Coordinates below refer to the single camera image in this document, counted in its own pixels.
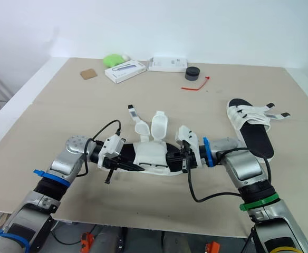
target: orange clip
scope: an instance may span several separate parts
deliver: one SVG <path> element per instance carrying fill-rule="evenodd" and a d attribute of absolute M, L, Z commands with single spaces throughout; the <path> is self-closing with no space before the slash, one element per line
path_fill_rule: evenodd
<path fill-rule="evenodd" d="M 201 88 L 202 88 L 203 86 L 205 86 L 205 84 L 208 82 L 209 79 L 210 79 L 210 76 L 206 76 L 206 80 L 205 80 L 205 82 L 201 85 L 200 88 L 194 89 L 194 88 L 182 87 L 181 89 L 183 89 L 183 90 L 188 90 L 188 91 L 199 91 L 199 90 L 201 90 Z"/>
<path fill-rule="evenodd" d="M 81 235 L 81 250 L 80 253 L 89 253 L 94 242 L 94 236 L 88 232 Z"/>
<path fill-rule="evenodd" d="M 206 244 L 206 253 L 219 253 L 220 244 L 213 241 L 210 244 Z"/>

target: green sponge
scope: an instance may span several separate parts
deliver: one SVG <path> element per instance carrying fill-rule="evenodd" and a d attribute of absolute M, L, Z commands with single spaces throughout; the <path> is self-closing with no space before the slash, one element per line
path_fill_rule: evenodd
<path fill-rule="evenodd" d="M 103 65 L 106 67 L 114 67 L 124 62 L 125 59 L 120 54 L 110 54 L 103 59 Z"/>

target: red string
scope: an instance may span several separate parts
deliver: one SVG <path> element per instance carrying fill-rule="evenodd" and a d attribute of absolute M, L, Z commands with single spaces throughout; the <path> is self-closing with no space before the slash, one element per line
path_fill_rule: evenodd
<path fill-rule="evenodd" d="M 197 89 L 187 88 L 187 87 L 182 87 L 181 89 L 183 89 L 183 90 L 188 90 L 188 91 L 199 91 L 199 90 L 201 90 L 201 88 L 202 88 L 203 86 L 205 86 L 205 84 L 209 81 L 209 79 L 210 79 L 210 76 L 206 76 L 205 82 L 204 82 L 199 88 L 197 88 Z"/>

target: black sole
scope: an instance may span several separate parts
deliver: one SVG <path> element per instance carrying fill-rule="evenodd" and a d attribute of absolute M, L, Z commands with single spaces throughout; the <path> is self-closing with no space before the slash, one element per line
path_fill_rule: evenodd
<path fill-rule="evenodd" d="M 232 99 L 229 102 L 229 107 L 239 105 L 252 106 L 249 102 L 243 99 Z M 267 159 L 270 159 L 274 156 L 274 149 L 271 145 L 264 125 L 251 125 L 248 122 L 245 122 L 240 129 L 240 132 L 243 136 L 245 144 L 247 145 L 247 148 L 252 150 L 253 155 L 257 157 L 261 157 L 261 155 L 263 155 Z"/>

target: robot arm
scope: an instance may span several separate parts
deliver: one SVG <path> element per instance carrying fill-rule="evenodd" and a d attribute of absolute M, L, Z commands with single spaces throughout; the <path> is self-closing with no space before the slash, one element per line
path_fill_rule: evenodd
<path fill-rule="evenodd" d="M 281 249 L 282 252 L 308 253 L 307 239 L 249 151 L 234 151 L 218 159 L 216 154 L 236 148 L 237 142 L 223 139 L 212 142 L 208 147 L 207 142 L 199 146 L 194 133 L 186 127 L 181 130 L 183 133 L 177 135 L 177 141 L 182 149 L 189 147 L 192 168 L 201 167 L 202 164 L 214 166 L 218 160 L 226 167 L 244 200 L 241 210 L 247 211 L 255 223 L 252 233 L 258 252 L 276 253 Z M 123 143 L 124 140 L 115 135 L 105 143 L 79 135 L 68 139 L 66 148 L 47 172 L 35 171 L 42 179 L 0 231 L 0 253 L 39 251 L 54 223 L 50 214 L 57 211 L 61 198 L 78 176 L 84 162 L 94 162 L 111 169 L 106 183 L 109 183 L 116 168 L 142 171 L 143 168 L 133 164 L 133 155 L 123 155 Z M 185 158 L 184 152 L 166 154 L 167 164 L 170 167 L 180 166 L 182 171 L 186 166 Z"/>
<path fill-rule="evenodd" d="M 219 163 L 225 166 L 244 200 L 240 209 L 247 211 L 255 223 L 252 236 L 258 253 L 308 253 L 308 241 L 304 233 L 284 200 L 279 198 L 271 185 L 271 175 L 268 179 L 250 151 L 237 150 L 239 144 L 232 139 L 222 139 L 210 144 L 205 140 L 205 145 L 198 146 L 196 135 L 185 126 L 179 129 L 176 140 L 181 145 L 184 160 L 189 159 L 192 168 L 199 168 L 201 163 L 206 163 L 209 167 Z"/>
<path fill-rule="evenodd" d="M 90 161 L 97 143 L 84 136 L 73 136 L 66 148 L 53 161 L 47 172 L 34 171 L 42 179 L 16 208 L 0 231 L 0 253 L 38 252 L 43 246 L 54 220 L 60 200 L 77 177 L 84 162 Z"/>
<path fill-rule="evenodd" d="M 304 233 L 256 158 L 249 151 L 234 151 L 221 164 L 244 200 L 240 209 L 255 223 L 252 233 L 257 252 L 307 253 Z"/>

